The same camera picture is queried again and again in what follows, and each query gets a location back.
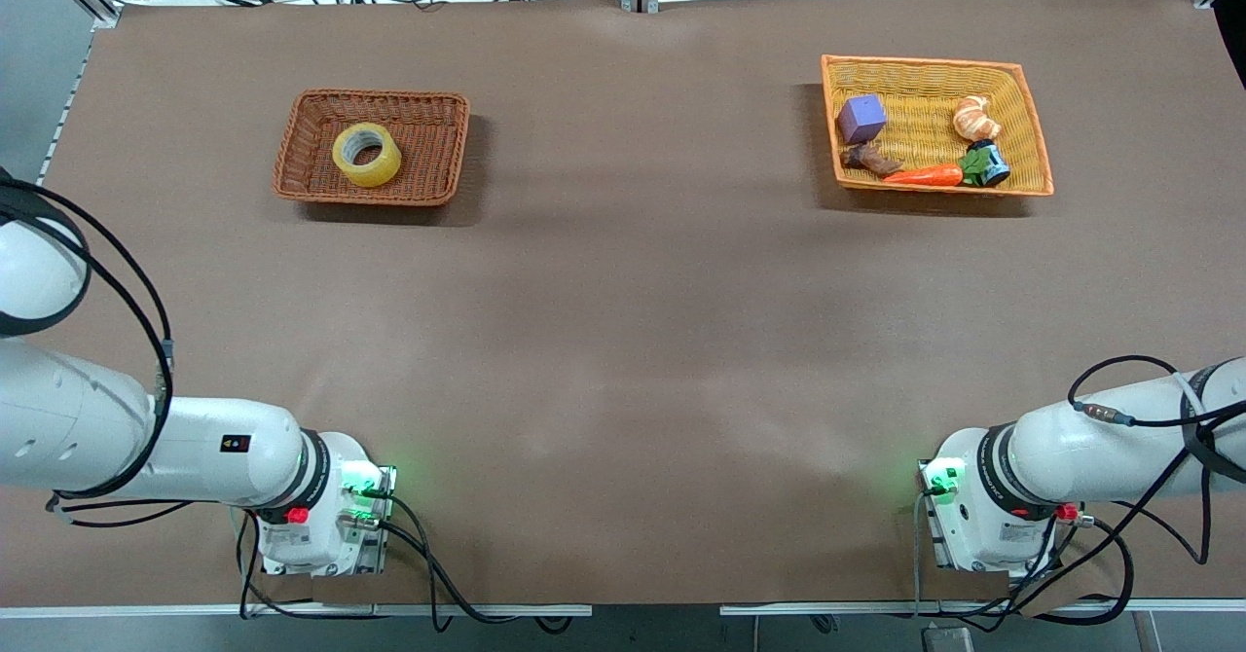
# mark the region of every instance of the tape roll core hole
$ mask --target tape roll core hole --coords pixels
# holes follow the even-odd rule
[[[375,131],[359,131],[346,137],[341,145],[341,157],[348,163],[365,166],[381,155],[381,135]]]

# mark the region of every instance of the yellow wicker basket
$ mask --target yellow wicker basket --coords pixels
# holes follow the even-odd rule
[[[1038,111],[1020,66],[983,61],[822,56],[826,123],[831,133],[835,178],[851,189],[906,189],[946,194],[1042,197],[1052,194],[1052,166],[1038,125]],[[991,100],[987,115],[1002,130],[996,145],[1012,176],[998,187],[939,187],[882,182],[870,171],[845,168],[835,117],[849,97],[876,93],[887,112],[887,126],[875,140],[878,151],[905,170],[952,163],[969,142],[952,127],[956,105],[968,95]]]

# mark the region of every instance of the brown table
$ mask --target brown table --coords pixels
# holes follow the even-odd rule
[[[1055,196],[841,191],[824,52],[1023,64]],[[457,198],[277,199],[290,103],[334,86],[470,96]],[[399,465],[472,600],[900,600],[916,460],[948,433],[1108,355],[1242,352],[1244,112],[1187,0],[128,7],[46,185],[159,284],[181,393],[280,404]],[[103,285],[39,340],[150,375]],[[235,597],[221,507],[88,532],[0,497],[5,606]],[[1206,568],[1130,530],[1138,596],[1246,595],[1246,501],[1215,504]],[[1192,531],[1192,500],[1159,511]],[[419,601],[402,561],[312,591]],[[928,593],[1002,586],[939,572]]]

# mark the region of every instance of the orange carrot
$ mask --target orange carrot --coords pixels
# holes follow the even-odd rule
[[[916,171],[905,171],[887,176],[882,178],[882,182],[953,186],[961,185],[962,180],[964,180],[964,172],[961,171],[961,166],[943,163],[942,166],[931,166],[928,168],[917,168]]]

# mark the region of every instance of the roll of yellow tape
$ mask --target roll of yellow tape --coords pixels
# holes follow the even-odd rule
[[[380,146],[381,152],[371,161],[356,166],[355,157],[370,146]],[[359,187],[379,187],[391,181],[402,165],[394,137],[381,125],[358,123],[338,135],[333,142],[333,162],[350,182]]]

